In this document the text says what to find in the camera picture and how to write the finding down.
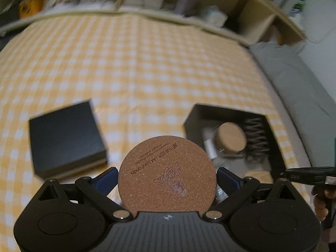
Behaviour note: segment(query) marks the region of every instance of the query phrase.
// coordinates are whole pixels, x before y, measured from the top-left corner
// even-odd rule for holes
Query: black handle
[[[326,209],[328,209],[328,215],[326,219],[321,222],[322,230],[325,229],[330,229],[333,227],[333,222],[335,218],[335,203],[333,203],[334,200],[327,198],[326,196],[323,195],[323,198],[321,198],[325,204],[326,204]]]
[[[329,230],[336,226],[335,224],[335,207],[336,207],[336,199],[327,198],[324,193],[319,193],[318,198],[322,199],[326,204],[326,209],[328,209],[328,215],[325,220],[321,222],[321,227],[323,230],[322,240],[328,243],[329,251],[336,252],[336,236],[334,234],[334,230]]]

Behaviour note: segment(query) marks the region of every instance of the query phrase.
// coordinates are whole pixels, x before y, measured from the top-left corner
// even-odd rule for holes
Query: gray pillow
[[[334,100],[290,46],[261,42],[250,50],[282,98],[312,166],[335,166]]]

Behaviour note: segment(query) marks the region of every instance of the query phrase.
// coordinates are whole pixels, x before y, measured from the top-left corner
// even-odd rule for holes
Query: bottle
[[[304,30],[304,26],[301,24],[302,12],[305,7],[306,0],[299,0],[293,7],[289,14],[289,18],[301,29]]]
[[[303,8],[306,4],[306,0],[299,0],[293,7],[289,14],[291,17],[295,17],[296,14],[299,14],[303,11]]]

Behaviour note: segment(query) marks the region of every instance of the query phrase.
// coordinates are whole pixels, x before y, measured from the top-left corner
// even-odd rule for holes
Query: cork coaster
[[[119,170],[118,189],[124,206],[138,211],[206,212],[216,192],[216,172],[195,143],[158,136],[135,146]]]
[[[246,147],[244,131],[233,122],[225,122],[217,130],[217,144],[219,148],[237,153]]]

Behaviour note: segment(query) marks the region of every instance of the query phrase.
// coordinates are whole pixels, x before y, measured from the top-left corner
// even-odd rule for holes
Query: bed
[[[43,182],[31,166],[28,119],[82,100],[95,107],[109,166],[119,168],[147,138],[184,136],[197,102],[265,114],[286,166],[302,166],[280,116],[285,109],[248,50],[192,26],[138,15],[37,21],[0,53],[0,77],[1,251],[18,251],[14,223]],[[309,202],[305,187],[296,187]],[[109,196],[119,200],[117,190]]]

